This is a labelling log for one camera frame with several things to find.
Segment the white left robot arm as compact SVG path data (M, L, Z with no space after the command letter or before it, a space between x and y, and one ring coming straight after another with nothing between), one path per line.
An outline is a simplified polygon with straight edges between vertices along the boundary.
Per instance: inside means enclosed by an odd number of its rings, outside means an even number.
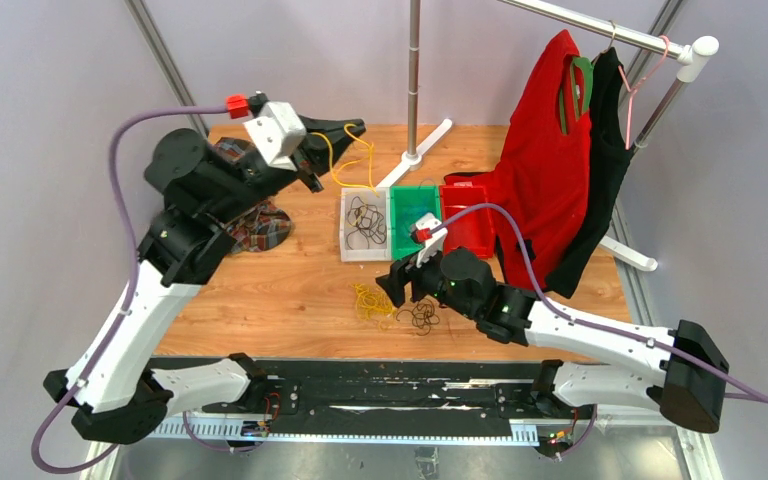
M266 400L265 373L243 353L211 364L157 369L150 358L173 320L231 252L228 224L295 182L321 190L321 177L364 134L360 119L320 120L262 110L252 141L231 162L201 134L179 128L156 145L146 181L164 199L146 234L126 233L130 277L85 354L49 372L44 388L84 439L138 442L167 418L231 403L243 413Z

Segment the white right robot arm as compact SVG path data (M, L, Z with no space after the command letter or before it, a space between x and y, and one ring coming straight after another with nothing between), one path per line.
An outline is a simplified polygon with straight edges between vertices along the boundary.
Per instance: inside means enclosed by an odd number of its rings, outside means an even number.
M433 297L496 342L589 358L587 364L543 363L531 400L544 416L569 406L615 405L657 411L700 433L720 429L729 364L695 322L682 320L674 329L637 326L543 302L497 281L491 267L465 248L423 262L410 255L376 283L396 307Z

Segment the white plastic bin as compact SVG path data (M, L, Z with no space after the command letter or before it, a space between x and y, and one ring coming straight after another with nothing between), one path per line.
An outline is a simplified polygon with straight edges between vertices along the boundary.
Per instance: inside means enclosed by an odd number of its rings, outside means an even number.
M338 244L342 262L391 260L389 202L388 188L341 189Z

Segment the green plastic bin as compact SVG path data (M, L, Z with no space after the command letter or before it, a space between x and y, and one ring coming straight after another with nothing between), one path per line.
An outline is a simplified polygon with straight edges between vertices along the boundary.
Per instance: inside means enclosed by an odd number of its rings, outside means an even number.
M439 189L436 185L390 188L392 260L399 260L420 249L411 239L411 227L426 213L433 213L438 219L442 218Z

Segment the plaid shirt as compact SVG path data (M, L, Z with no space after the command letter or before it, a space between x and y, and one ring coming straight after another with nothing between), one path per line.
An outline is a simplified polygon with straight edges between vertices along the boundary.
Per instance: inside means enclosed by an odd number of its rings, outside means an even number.
M221 137L214 147L223 159L231 163L238 163L245 154L255 151L249 141L232 137ZM274 249L287 240L293 229L294 223L290 216L278 208L271 198L267 198L246 211L227 228L235 239L230 255L260 253Z

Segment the red plastic bin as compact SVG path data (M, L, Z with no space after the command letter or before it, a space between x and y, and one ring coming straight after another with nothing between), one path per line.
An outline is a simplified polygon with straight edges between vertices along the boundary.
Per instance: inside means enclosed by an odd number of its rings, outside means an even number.
M439 187L443 219L464 211L468 207L488 202L486 189L480 185L458 183ZM444 252L448 254L464 247L479 259L495 255L496 233L492 211L480 209L470 213L447 227Z

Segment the red sweater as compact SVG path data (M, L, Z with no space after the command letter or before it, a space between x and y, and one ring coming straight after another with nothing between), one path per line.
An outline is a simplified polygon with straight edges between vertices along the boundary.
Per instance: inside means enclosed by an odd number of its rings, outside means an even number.
M501 214L492 215L506 281L521 288L546 287L546 275L561 262L587 211L590 113L567 135L559 123L557 96L569 56L581 54L570 32L563 30L536 62L493 170L444 178L449 185L483 186L488 200L516 221L512 227Z

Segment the black garment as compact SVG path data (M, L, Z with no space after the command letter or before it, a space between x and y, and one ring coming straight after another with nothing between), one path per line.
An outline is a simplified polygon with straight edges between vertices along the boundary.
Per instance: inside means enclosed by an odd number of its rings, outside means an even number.
M546 288L567 299L574 295L590 257L608 231L621 184L633 157L632 151L625 146L619 120L619 96L624 87L622 67L614 47L601 53L593 67L587 211L561 262L545 277Z

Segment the green hanger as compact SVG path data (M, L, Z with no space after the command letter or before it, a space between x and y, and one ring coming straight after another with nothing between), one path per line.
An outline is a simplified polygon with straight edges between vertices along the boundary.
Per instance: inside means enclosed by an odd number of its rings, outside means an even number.
M589 111L592 83L591 61L587 57L569 56L557 96L560 130L564 135Z

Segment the pink hanger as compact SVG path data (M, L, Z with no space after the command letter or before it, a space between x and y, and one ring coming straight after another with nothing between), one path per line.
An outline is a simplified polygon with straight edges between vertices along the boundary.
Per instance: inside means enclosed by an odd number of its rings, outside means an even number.
M624 66L621 63L617 65L617 72L620 76L620 79L622 80L622 86L627 93L627 100L628 100L627 120L626 120L626 130L625 130L625 149L629 152L632 152L636 149L636 143L632 141L632 137L631 137L633 102L634 102L635 96L637 95L639 90L642 88L642 86L645 84L647 79L660 68L660 66L665 62L665 60L669 56L669 45L670 45L669 37L667 35L662 34L662 35L659 35L659 38L664 44L664 49L663 49L663 52L661 53L661 58L656 62L655 66L648 73L640 76L637 79L636 83L630 84L628 81L628 75Z

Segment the silver clothes rack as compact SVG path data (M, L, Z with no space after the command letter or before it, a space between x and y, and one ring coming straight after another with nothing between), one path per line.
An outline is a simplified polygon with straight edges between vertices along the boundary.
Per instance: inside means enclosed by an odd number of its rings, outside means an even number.
M670 58L681 65L662 100L659 102L636 139L631 144L632 151L638 152L648 145L649 138L664 115L668 112L678 95L686 86L693 83L709 61L720 49L719 40L710 35L701 36L693 43L683 45L666 38L666 28L677 18L683 3L666 1L652 28L648 33L620 26L614 21L570 10L547 1L511 1L511 6L560 21L591 33L634 46L641 51L659 53L663 60ZM398 183L410 171L419 169L423 157L434 148L453 128L454 122L443 119L439 125L423 140L418 139L419 105L419 66L420 66L420 25L421 3L409 3L409 42L408 42L408 83L407 83L407 144L401 154L400 162L379 182L381 187L390 187Z

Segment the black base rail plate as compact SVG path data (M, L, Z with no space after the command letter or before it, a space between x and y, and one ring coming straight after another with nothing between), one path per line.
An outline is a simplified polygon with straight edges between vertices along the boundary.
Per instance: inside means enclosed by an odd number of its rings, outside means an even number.
M257 360L267 375L257 405L212 401L210 414L271 420L275 433L334 436L501 437L514 420L583 427L590 407L533 396L533 362Z

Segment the aluminium frame rail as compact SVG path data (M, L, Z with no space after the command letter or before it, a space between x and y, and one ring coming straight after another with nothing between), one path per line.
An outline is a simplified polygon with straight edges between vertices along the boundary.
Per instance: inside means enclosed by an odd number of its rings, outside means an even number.
M711 441L655 412L601 406L543 416L523 379L281 386L277 416L220 404L163 421L91 479L719 479Z

